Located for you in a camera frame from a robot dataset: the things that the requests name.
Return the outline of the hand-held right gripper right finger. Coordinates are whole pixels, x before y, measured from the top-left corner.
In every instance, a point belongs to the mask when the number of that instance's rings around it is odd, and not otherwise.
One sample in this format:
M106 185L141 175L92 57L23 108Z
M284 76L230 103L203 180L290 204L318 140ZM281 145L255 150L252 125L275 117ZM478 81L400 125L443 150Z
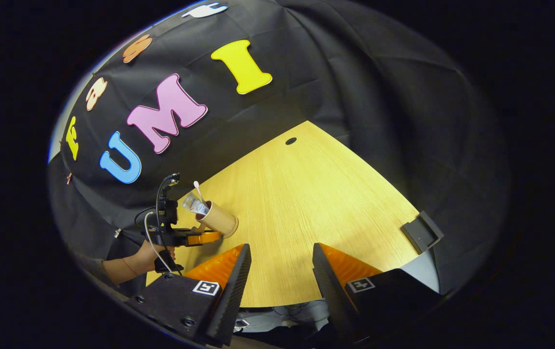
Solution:
M342 343L370 343L406 329L443 300L400 268L381 271L323 243L313 247L313 272Z

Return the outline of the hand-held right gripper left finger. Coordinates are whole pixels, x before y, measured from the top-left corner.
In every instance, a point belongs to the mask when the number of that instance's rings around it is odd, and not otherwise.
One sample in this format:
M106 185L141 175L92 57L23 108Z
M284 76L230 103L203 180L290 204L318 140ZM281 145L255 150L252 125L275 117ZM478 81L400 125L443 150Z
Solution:
M229 346L251 263L249 244L240 244L184 276L163 274L126 305L188 347Z

